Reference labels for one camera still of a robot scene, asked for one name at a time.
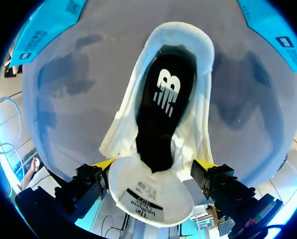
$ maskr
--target blue packaging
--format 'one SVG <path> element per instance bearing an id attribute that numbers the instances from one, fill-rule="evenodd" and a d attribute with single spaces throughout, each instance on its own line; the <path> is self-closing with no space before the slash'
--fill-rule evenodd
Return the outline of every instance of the blue packaging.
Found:
<path id="1" fill-rule="evenodd" d="M 10 67 L 30 63 L 55 37 L 77 23 L 87 0 L 46 0 L 22 27 Z"/>
<path id="2" fill-rule="evenodd" d="M 297 73 L 297 36 L 266 0 L 237 0 L 248 26 L 266 39 Z"/>

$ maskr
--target robotic arm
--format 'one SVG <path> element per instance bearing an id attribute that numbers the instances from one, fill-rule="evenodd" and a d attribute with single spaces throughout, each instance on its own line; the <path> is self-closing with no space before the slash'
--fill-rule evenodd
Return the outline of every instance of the robotic arm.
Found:
<path id="1" fill-rule="evenodd" d="M 78 218 L 83 218 L 94 202 L 99 197 L 103 199 L 107 192 L 110 164 L 100 164 L 79 167 L 72 181 L 62 188 L 55 188 L 56 198 L 41 187 L 35 191 L 28 188 L 17 195 L 15 201 L 20 211 L 39 237 L 76 235 L 80 238 L 102 238 L 72 224 Z M 269 194 L 260 200 L 255 199 L 255 188 L 240 183 L 233 173 L 234 170 L 227 165 L 206 170 L 199 160 L 194 160 L 191 169 L 191 176 L 206 198 L 211 197 L 215 206 L 234 220 L 235 226 L 229 238 L 264 238 L 268 233 L 267 223 L 283 203 L 274 201 L 274 197 Z"/>

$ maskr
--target white logo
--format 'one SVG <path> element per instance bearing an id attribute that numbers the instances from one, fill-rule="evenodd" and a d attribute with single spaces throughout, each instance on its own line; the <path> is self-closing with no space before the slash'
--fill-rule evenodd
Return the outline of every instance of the white logo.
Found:
<path id="1" fill-rule="evenodd" d="M 161 99 L 163 98 L 162 102 L 162 109 L 165 107 L 165 103 L 167 101 L 165 112 L 169 114 L 168 116 L 172 116 L 173 107 L 170 106 L 170 102 L 175 103 L 177 99 L 177 95 L 180 89 L 180 81 L 177 76 L 171 76 L 170 72 L 166 69 L 163 69 L 159 73 L 157 87 L 162 91 L 159 92 L 157 105 L 160 105 Z M 154 101 L 156 101 L 158 92 L 155 92 Z"/>
<path id="2" fill-rule="evenodd" d="M 284 37 L 284 38 L 280 38 L 280 41 L 283 43 L 284 46 L 291 46 L 288 42 L 288 40 Z"/>

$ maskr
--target gray fabric surface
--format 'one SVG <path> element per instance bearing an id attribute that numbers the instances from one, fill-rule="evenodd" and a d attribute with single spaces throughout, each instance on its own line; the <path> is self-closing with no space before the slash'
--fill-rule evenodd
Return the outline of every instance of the gray fabric surface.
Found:
<path id="1" fill-rule="evenodd" d="M 215 45 L 208 125 L 215 163 L 248 186 L 276 173 L 297 127 L 297 74 L 247 27 L 235 0 L 89 1 L 80 21 L 24 66 L 25 115 L 47 168 L 70 180 L 81 164 L 104 160 L 99 146 L 137 57 L 168 21 L 199 27 Z M 204 200 L 198 188 L 191 192 Z"/>

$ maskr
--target person's hand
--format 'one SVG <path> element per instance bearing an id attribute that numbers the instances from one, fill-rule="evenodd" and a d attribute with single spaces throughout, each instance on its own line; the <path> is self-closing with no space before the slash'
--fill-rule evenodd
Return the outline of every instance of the person's hand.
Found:
<path id="1" fill-rule="evenodd" d="M 32 161 L 31 161 L 31 167 L 30 167 L 30 170 L 32 172 L 36 172 L 39 170 L 38 163 L 36 164 L 36 162 L 39 162 L 39 159 L 37 157 L 33 157 Z"/>

